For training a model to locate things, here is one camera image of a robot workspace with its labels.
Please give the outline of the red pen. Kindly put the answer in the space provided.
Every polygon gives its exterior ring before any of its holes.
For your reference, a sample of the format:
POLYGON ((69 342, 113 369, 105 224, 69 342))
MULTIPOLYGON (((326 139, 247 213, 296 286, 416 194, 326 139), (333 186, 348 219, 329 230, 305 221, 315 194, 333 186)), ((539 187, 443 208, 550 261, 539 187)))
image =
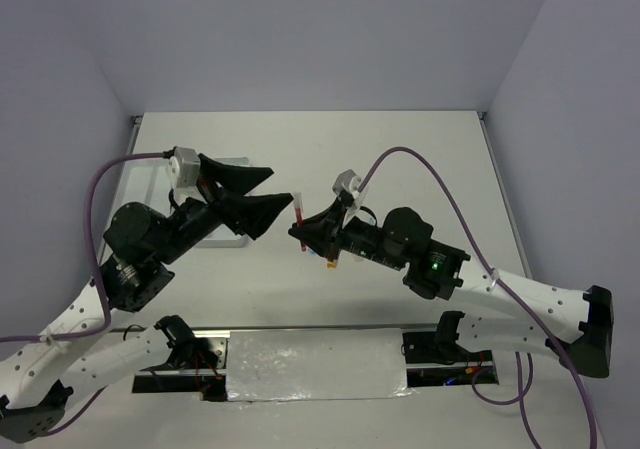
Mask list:
POLYGON ((293 207, 296 217, 296 227, 300 227, 304 223, 304 215, 303 215, 303 205, 302 205, 302 197, 300 192, 293 193, 293 207))

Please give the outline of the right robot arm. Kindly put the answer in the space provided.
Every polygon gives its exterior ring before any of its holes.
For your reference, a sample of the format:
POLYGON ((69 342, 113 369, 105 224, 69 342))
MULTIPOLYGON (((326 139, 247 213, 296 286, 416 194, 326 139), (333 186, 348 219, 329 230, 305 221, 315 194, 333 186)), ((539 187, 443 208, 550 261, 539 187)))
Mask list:
POLYGON ((348 218, 340 202, 295 223, 291 237, 336 266, 343 252, 403 271, 402 282, 427 300, 453 304, 438 321, 436 352, 446 360, 485 350, 557 357, 579 375, 604 379, 614 327, 610 290, 546 285, 482 262, 433 239, 433 228, 408 207, 380 226, 348 218))

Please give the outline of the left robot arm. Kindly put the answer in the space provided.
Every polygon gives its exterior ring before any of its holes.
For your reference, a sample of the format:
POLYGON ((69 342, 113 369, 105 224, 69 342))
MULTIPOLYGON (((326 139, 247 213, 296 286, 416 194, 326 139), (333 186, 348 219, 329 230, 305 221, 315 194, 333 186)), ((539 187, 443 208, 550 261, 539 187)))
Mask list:
POLYGON ((223 164, 191 149, 160 153, 167 162, 171 211, 130 202, 113 215, 100 260, 85 242, 91 276, 79 295, 40 333, 19 338, 1 364, 1 435, 24 444, 57 434, 114 382, 158 366, 217 371, 219 353, 178 316, 166 316, 123 342, 99 349, 120 322, 140 312, 174 279, 170 265, 219 227, 261 237, 292 202, 289 193, 256 195, 268 167, 223 164))

